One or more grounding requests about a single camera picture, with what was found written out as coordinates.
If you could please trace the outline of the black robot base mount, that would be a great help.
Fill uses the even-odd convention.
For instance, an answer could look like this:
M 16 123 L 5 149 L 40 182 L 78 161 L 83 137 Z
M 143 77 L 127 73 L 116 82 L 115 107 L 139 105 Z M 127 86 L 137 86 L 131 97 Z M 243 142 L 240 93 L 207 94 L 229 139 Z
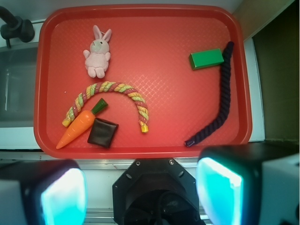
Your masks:
M 173 158 L 137 159 L 112 185 L 118 225 L 203 225 L 195 178 Z

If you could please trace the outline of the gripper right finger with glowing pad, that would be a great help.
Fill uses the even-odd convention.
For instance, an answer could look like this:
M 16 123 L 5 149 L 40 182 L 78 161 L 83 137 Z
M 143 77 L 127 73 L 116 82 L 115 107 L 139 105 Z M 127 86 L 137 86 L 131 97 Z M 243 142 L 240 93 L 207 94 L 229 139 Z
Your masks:
M 196 166 L 199 201 L 214 225 L 297 225 L 300 147 L 289 142 L 210 146 Z

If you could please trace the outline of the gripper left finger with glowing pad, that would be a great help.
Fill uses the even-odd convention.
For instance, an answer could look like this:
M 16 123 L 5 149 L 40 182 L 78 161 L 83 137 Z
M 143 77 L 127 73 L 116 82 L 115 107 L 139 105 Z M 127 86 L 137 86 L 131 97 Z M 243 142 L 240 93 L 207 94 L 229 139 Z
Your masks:
M 82 225 L 87 199 L 86 177 L 74 160 L 0 166 L 2 225 Z

